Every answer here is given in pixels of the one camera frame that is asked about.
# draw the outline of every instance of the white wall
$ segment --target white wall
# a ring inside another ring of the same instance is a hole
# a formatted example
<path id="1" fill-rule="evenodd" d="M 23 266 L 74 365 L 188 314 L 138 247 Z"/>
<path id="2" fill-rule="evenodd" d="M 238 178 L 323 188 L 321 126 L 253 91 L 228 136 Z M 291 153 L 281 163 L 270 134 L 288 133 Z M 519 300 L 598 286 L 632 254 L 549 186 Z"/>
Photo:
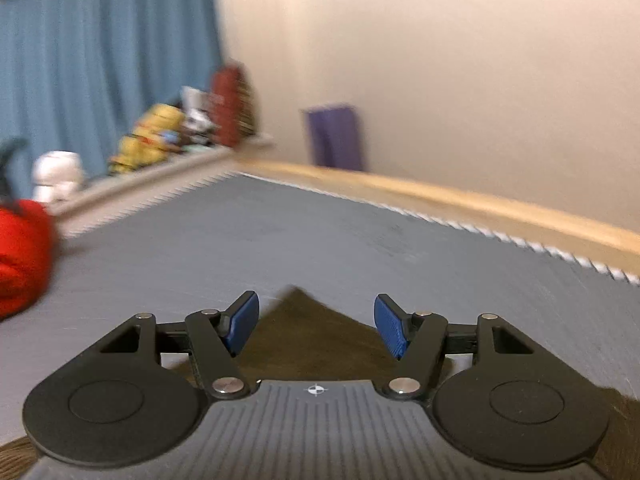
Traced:
<path id="1" fill-rule="evenodd" d="M 223 1 L 281 158 L 347 101 L 371 171 L 640 230 L 640 0 Z"/>

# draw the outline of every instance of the blue curtain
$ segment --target blue curtain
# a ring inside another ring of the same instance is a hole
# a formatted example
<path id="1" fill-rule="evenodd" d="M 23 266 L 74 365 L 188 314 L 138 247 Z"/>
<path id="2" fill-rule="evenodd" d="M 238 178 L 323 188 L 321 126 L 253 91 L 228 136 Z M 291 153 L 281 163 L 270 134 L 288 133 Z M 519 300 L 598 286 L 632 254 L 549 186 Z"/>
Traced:
<path id="1" fill-rule="evenodd" d="M 220 63 L 214 0 L 0 0 L 0 140 L 30 145 L 9 170 L 16 193 L 51 150 L 103 174 L 147 108 L 208 88 Z"/>

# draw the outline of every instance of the blue gripper pad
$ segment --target blue gripper pad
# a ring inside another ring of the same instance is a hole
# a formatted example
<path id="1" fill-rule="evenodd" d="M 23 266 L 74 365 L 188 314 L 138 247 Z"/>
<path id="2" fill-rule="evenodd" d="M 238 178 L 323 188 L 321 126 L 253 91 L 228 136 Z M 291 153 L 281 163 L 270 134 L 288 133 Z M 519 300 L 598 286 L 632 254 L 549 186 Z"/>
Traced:
<path id="1" fill-rule="evenodd" d="M 408 346 L 402 333 L 402 320 L 386 306 L 380 297 L 376 298 L 373 304 L 373 319 L 378 333 L 391 355 L 396 359 L 401 358 Z"/>
<path id="2" fill-rule="evenodd" d="M 230 307 L 230 310 L 237 310 L 231 316 L 229 334 L 222 338 L 232 357 L 242 351 L 260 316 L 260 302 L 255 292 L 243 294 L 238 300 L 244 303 L 239 308 L 236 304 Z"/>

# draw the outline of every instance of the toy figure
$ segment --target toy figure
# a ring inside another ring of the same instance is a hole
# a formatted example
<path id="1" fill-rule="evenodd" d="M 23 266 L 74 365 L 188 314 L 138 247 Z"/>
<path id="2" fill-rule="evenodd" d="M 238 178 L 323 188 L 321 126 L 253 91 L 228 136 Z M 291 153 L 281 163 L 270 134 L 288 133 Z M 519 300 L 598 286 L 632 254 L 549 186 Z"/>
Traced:
<path id="1" fill-rule="evenodd" d="M 84 173 L 77 153 L 45 153 L 33 165 L 33 182 L 36 184 L 33 199 L 43 204 L 69 200 L 81 189 L 83 181 Z"/>
<path id="2" fill-rule="evenodd" d="M 130 173 L 167 160 L 168 152 L 173 149 L 162 133 L 178 129 L 183 119 L 184 114 L 178 108 L 164 104 L 151 107 L 138 120 L 132 133 L 122 137 L 118 155 L 111 157 L 109 172 Z"/>
<path id="3" fill-rule="evenodd" d="M 203 107 L 207 107 L 209 94 L 188 86 L 182 87 L 182 108 L 185 118 L 181 132 L 189 137 L 191 144 L 209 146 L 214 144 L 216 125 L 209 119 Z"/>

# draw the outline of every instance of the red object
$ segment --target red object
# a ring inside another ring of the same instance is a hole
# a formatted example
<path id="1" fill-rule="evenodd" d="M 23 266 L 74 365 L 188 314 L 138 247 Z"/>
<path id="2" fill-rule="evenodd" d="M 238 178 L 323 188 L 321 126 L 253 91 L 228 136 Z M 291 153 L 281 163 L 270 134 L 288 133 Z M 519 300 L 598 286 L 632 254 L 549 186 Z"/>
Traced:
<path id="1" fill-rule="evenodd" d="M 53 218 L 32 200 L 18 200 L 17 206 L 20 215 L 0 208 L 0 319 L 44 294 L 53 264 Z"/>
<path id="2" fill-rule="evenodd" d="M 242 109 L 242 100 L 238 92 L 241 69 L 237 65 L 228 65 L 218 70 L 211 78 L 209 97 L 209 119 L 219 126 L 216 131 L 218 142 L 234 148 L 240 142 L 238 115 Z"/>

